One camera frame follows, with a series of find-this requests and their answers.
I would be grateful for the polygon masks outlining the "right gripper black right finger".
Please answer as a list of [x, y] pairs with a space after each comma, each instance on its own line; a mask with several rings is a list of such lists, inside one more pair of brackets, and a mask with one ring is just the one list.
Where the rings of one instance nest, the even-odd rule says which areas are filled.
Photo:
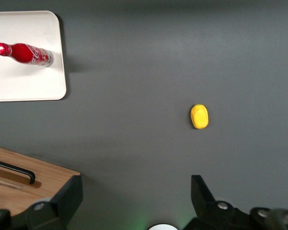
[[249, 215], [213, 197], [200, 175], [191, 178], [191, 200], [196, 213], [185, 230], [251, 230]]

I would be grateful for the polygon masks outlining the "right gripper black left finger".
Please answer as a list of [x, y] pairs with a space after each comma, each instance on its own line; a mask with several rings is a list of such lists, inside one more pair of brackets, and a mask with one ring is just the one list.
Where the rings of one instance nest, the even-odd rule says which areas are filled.
[[36, 202], [28, 208], [28, 229], [66, 230], [82, 200], [82, 177], [74, 175], [52, 198]]

